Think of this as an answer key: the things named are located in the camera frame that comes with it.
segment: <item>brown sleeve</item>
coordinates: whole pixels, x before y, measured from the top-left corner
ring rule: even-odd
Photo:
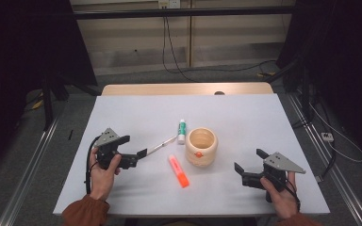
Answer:
[[[64,226],[103,225],[106,222],[109,207],[107,202],[98,201],[86,195],[82,200],[71,203],[63,211]]]
[[[308,218],[307,216],[298,213],[297,215],[294,215],[292,218],[284,219],[282,221],[279,221],[275,224],[276,226],[321,226],[320,223],[314,221],[311,218]]]

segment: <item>human hand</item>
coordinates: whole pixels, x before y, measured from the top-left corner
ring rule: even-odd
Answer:
[[[287,183],[287,187],[296,193],[295,172],[288,172],[288,180],[290,183]],[[270,193],[275,212],[280,219],[291,218],[298,213],[296,200],[286,189],[277,191],[272,182],[265,177],[260,178],[260,183]]]
[[[110,193],[114,183],[114,175],[119,175],[120,160],[122,156],[120,154],[114,155],[110,161],[110,165],[107,169],[102,169],[99,163],[96,161],[96,153],[98,148],[94,148],[90,152],[90,177],[91,177],[91,191],[90,196],[93,199],[105,201]]]

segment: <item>metal rail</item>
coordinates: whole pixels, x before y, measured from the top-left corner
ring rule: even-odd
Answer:
[[[297,97],[292,97],[289,95],[289,100],[299,118],[304,119],[304,113],[301,111],[302,106]],[[324,163],[325,166],[327,166],[328,159],[331,158],[331,152],[327,149],[327,146],[322,141],[321,136],[319,135],[319,133],[317,132],[316,128],[312,123],[306,125],[304,129],[306,130],[309,138],[313,142],[313,145],[316,151],[318,152],[322,162]],[[352,190],[349,183],[346,181],[345,177],[343,176],[337,164],[335,164],[330,169],[330,175],[337,187],[337,190],[342,196],[342,199],[345,201],[347,207],[351,211],[352,216],[354,217],[357,225],[362,226],[362,203],[357,198],[356,194]]]
[[[73,13],[36,14],[34,18],[49,18],[55,20],[76,19],[118,19],[118,18],[148,18],[148,17],[189,17],[189,16],[226,16],[226,15],[270,15],[291,13],[317,13],[321,6],[310,7],[256,7],[256,8],[169,8],[140,9],[118,11],[75,11]]]
[[[23,174],[21,181],[14,190],[2,216],[0,217],[0,226],[11,226],[17,218],[20,208],[22,207],[22,204],[25,200],[25,196],[31,187],[31,182],[37,174],[37,170],[40,162],[42,161],[43,155],[45,154],[48,144],[51,141],[53,134],[55,133],[63,109],[64,106],[58,111],[58,115],[54,118],[48,130],[43,132],[40,143],[31,157],[31,160],[25,170],[25,173]]]

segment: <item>orange highlighter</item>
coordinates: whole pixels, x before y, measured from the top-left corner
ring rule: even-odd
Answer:
[[[173,154],[169,156],[170,165],[172,165],[173,171],[177,176],[178,182],[184,188],[189,185],[189,181],[184,171],[181,169],[181,165],[178,163],[178,160],[175,158]]]

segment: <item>white table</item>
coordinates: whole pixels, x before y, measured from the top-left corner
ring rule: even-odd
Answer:
[[[125,218],[274,214],[265,191],[242,186],[234,171],[234,162],[246,171],[263,170],[256,148],[280,152],[306,170],[296,178],[302,213],[329,213],[277,95],[249,94],[98,97],[54,214],[60,215],[85,195],[87,151],[96,136],[108,127],[119,136],[129,135],[130,142],[119,151],[136,153],[176,135],[180,119],[186,120],[188,130],[204,126],[216,133],[219,147],[214,163],[205,169],[194,167],[184,156],[185,146],[172,143],[141,159],[136,168],[122,170],[107,199],[109,214]],[[171,153],[189,178],[186,188],[173,174]]]

